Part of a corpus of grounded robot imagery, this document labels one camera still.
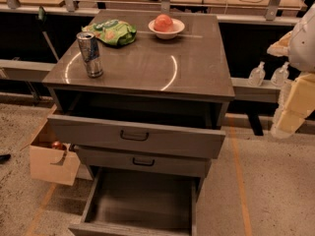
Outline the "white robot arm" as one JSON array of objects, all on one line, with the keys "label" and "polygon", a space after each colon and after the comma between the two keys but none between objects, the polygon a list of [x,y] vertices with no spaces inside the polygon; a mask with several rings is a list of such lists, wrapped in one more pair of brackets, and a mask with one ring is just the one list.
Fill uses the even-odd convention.
[{"label": "white robot arm", "polygon": [[286,139],[315,111],[315,4],[267,53],[286,56],[289,65],[300,71],[293,82],[282,87],[271,128],[275,138]]}]

